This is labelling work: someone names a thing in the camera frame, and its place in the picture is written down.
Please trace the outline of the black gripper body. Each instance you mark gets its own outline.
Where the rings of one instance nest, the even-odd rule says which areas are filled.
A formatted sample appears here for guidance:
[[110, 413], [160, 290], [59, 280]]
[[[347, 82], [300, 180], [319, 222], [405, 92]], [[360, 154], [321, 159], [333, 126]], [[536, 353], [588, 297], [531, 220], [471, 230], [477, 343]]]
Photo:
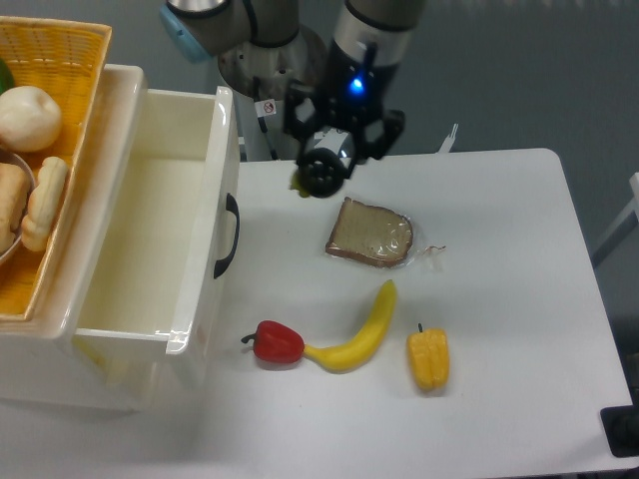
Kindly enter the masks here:
[[[316, 87], [323, 126], [351, 134], [388, 111], [384, 99], [398, 65], [381, 65], [380, 57], [380, 48], [374, 42], [365, 43], [355, 56], [336, 41], [331, 43], [322, 79]], [[375, 124], [367, 137], [371, 139], [379, 131], [380, 125]]]

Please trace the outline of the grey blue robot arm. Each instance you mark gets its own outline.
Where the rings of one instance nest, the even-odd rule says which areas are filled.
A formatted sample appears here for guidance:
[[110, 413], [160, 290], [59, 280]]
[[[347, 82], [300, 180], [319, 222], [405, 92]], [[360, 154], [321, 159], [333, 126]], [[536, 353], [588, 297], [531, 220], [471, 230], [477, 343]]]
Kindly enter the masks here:
[[302, 24], [297, 1], [167, 1], [160, 17], [181, 53], [216, 59], [239, 96], [247, 160], [294, 160], [326, 187], [402, 133], [405, 115], [384, 97], [424, 6], [345, 1], [328, 43]]

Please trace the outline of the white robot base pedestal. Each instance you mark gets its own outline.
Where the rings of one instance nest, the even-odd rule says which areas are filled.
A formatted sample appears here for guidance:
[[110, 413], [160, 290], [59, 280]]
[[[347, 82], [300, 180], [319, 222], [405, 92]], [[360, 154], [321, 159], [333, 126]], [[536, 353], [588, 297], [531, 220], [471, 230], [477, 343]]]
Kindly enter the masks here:
[[266, 48], [246, 42], [219, 56], [221, 76], [236, 97], [248, 161], [296, 157], [299, 142], [283, 132], [285, 93], [293, 80], [315, 85], [325, 58], [322, 39], [306, 26], [284, 46]]

